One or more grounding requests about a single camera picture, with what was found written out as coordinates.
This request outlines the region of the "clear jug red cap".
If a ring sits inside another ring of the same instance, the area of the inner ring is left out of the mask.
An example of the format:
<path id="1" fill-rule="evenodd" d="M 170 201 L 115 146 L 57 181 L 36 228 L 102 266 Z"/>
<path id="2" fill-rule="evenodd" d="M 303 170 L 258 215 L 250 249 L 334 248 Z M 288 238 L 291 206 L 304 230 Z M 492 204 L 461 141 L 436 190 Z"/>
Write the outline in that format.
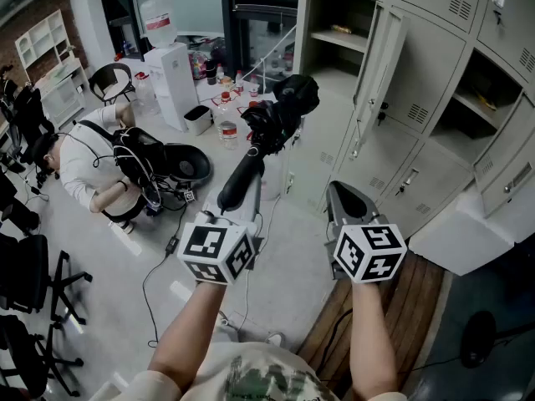
<path id="1" fill-rule="evenodd" d="M 155 91 L 153 89 L 150 76 L 144 72 L 138 72 L 135 75 L 136 85 L 135 92 L 140 106 L 147 115 L 156 115 L 160 111 Z"/>

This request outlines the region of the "wooden slat platform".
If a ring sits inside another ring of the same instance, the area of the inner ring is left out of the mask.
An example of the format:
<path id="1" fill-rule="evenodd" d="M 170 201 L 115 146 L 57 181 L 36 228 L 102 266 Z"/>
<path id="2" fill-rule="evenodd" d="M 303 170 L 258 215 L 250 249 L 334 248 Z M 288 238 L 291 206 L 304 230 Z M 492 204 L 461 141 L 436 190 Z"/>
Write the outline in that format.
<path id="1" fill-rule="evenodd" d="M 409 252 L 393 280 L 380 283 L 386 327 L 393 343 L 398 385 L 403 388 L 429 332 L 441 294 L 445 270 Z M 350 388 L 349 336 L 352 307 L 348 281 L 337 281 L 327 296 L 298 356 L 317 372 L 335 395 Z"/>

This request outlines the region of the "clear bottle red label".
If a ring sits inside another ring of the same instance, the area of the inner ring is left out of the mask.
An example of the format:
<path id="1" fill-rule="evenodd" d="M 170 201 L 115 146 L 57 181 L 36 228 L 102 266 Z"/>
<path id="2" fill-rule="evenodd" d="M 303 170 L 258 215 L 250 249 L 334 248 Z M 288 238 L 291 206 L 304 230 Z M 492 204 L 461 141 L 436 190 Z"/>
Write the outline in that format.
<path id="1" fill-rule="evenodd" d="M 217 130 L 220 142 L 226 150 L 235 150 L 238 147 L 237 125 L 234 122 L 223 120 L 218 124 Z"/>

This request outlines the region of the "black glass display cabinet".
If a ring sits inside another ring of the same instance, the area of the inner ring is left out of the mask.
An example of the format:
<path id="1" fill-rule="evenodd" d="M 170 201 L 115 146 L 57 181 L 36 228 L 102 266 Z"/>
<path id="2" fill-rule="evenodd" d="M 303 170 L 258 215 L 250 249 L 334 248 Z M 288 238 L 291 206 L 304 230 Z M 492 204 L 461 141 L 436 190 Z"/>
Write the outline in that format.
<path id="1" fill-rule="evenodd" d="M 229 69 L 243 75 L 246 90 L 257 82 L 258 93 L 270 93 L 275 83 L 293 73 L 296 24 L 293 9 L 278 13 L 269 8 L 231 10 Z"/>

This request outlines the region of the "white water dispenser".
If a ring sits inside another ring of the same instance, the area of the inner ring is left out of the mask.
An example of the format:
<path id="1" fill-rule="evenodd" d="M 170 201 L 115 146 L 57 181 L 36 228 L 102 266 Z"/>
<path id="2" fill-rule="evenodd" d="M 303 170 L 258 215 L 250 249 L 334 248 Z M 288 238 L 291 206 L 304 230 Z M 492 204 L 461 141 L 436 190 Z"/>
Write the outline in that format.
<path id="1" fill-rule="evenodd" d="M 164 121 L 187 132 L 185 115 L 199 104 L 187 46 L 173 43 L 167 48 L 153 48 L 145 54 L 145 68 Z"/>

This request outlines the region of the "yellow flat packet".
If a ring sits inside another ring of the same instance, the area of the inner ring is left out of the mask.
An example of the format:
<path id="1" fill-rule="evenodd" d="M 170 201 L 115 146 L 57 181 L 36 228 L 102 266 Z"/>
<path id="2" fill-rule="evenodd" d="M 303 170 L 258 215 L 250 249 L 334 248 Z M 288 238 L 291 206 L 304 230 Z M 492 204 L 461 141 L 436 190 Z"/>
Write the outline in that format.
<path id="1" fill-rule="evenodd" d="M 492 111 L 496 111 L 497 110 L 497 107 L 496 105 L 494 104 L 494 102 L 491 100 L 491 99 L 488 99 L 486 98 L 485 96 L 483 96 L 480 92 L 478 92 L 477 90 L 475 91 L 475 94 L 478 98 L 478 100 L 484 104 L 487 108 L 489 108 L 490 110 Z"/>

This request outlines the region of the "black umbrella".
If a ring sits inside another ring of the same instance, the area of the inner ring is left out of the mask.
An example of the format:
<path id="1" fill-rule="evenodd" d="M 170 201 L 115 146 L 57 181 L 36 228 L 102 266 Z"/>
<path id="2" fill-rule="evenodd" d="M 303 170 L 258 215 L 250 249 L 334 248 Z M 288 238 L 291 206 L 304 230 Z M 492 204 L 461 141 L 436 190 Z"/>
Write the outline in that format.
<path id="1" fill-rule="evenodd" d="M 263 159 L 280 152 L 301 125 L 301 118 L 319 105 L 318 84 L 310 76 L 294 74 L 279 81 L 273 94 L 274 102 L 263 100 L 242 114 L 251 130 L 251 145 L 217 197 L 223 212 L 241 206 L 253 179 L 263 175 Z"/>

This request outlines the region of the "white metal frame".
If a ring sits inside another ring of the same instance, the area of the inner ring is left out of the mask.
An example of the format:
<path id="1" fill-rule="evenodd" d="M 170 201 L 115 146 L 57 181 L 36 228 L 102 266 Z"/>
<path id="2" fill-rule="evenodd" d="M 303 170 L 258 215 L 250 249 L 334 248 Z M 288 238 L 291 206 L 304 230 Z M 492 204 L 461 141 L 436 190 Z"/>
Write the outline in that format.
<path id="1" fill-rule="evenodd" d="M 249 64 L 258 82 L 271 92 L 273 85 L 293 74 L 295 26 L 252 20 L 249 23 Z"/>

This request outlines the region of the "person's right forearm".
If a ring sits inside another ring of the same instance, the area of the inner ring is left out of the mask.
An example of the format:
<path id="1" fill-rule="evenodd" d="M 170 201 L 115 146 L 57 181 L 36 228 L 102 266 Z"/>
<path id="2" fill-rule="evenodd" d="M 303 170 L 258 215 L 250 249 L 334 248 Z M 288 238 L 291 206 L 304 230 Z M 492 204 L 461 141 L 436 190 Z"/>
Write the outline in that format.
<path id="1" fill-rule="evenodd" d="M 381 295 L 374 283 L 352 285 L 350 372 L 352 392 L 358 401 L 395 393 L 395 351 L 385 324 Z"/>

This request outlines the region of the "person's left forearm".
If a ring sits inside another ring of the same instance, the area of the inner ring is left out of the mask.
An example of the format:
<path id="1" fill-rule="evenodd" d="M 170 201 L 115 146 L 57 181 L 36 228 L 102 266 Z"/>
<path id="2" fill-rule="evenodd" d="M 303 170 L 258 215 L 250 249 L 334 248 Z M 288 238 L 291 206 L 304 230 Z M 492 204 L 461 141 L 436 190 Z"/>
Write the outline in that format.
<path id="1" fill-rule="evenodd" d="M 155 348 L 148 369 L 163 373 L 183 393 L 206 357 L 226 289 L 199 283 Z"/>

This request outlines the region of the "black office chair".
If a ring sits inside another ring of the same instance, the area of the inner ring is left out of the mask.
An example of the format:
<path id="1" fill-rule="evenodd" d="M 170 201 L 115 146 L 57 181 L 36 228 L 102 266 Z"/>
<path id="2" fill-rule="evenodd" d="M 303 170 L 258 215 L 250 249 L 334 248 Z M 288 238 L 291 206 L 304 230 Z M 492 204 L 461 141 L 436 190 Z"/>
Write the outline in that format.
<path id="1" fill-rule="evenodd" d="M 0 375 L 5 378 L 19 376 L 32 399 L 44 395 L 50 377 L 63 387 L 68 396 L 78 398 L 80 392 L 69 388 L 58 365 L 82 367 L 84 361 L 81 358 L 56 358 L 53 352 L 54 331 L 62 328 L 60 322 L 50 323 L 45 337 L 30 334 L 25 324 L 15 315 L 0 316 L 0 350 L 9 351 L 13 361 L 13 368 L 0 368 Z"/>
<path id="2" fill-rule="evenodd" d="M 56 313 L 58 302 L 63 302 L 69 313 L 85 325 L 71 304 L 65 288 L 80 279 L 93 281 L 88 272 L 63 276 L 63 265 L 69 261 L 66 251 L 59 253 L 55 273 L 51 276 L 48 259 L 48 240 L 44 235 L 31 235 L 21 240 L 0 233 L 0 297 L 5 300 L 3 308 L 20 312 L 39 312 L 44 305 L 48 289 L 52 290 L 50 319 L 60 322 Z"/>

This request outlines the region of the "grey metal locker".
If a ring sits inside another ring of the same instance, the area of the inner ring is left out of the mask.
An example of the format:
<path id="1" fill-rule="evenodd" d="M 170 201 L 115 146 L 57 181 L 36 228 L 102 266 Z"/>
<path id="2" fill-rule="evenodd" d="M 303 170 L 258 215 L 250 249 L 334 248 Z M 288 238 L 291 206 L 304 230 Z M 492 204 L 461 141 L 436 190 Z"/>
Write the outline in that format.
<path id="1" fill-rule="evenodd" d="M 469 184 L 490 216 L 535 177 L 535 0 L 298 0 L 294 66 L 320 103 L 283 194 L 316 216 L 338 180 L 411 236 Z"/>

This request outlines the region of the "colourful patterned bag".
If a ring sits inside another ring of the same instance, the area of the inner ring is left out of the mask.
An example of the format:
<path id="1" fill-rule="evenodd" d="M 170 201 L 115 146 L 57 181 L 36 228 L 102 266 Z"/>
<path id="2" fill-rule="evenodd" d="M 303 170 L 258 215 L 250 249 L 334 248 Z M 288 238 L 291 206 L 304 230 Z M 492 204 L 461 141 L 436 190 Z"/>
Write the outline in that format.
<path id="1" fill-rule="evenodd" d="M 204 53 L 199 51 L 188 52 L 191 73 L 194 80 L 204 79 L 206 77 L 206 61 Z"/>

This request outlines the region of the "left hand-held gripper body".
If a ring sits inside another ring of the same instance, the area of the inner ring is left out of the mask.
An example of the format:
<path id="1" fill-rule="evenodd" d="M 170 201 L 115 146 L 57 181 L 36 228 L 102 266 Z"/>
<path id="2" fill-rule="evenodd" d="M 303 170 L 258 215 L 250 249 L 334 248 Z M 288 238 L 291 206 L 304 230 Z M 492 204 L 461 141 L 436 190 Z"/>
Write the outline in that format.
<path id="1" fill-rule="evenodd" d="M 232 285 L 257 255 L 261 176 L 255 175 L 238 208 L 222 211 L 212 189 L 192 222 L 187 222 L 176 256 L 199 282 Z"/>

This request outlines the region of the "black chair white cushion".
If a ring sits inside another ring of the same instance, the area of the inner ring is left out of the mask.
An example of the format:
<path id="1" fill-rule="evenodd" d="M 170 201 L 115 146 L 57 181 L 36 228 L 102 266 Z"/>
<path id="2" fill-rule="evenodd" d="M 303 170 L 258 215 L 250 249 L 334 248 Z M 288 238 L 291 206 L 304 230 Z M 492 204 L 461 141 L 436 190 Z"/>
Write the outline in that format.
<path id="1" fill-rule="evenodd" d="M 123 95 L 135 92 L 130 68 L 124 63 L 110 63 L 98 69 L 89 79 L 89 90 L 104 106 L 114 104 Z"/>

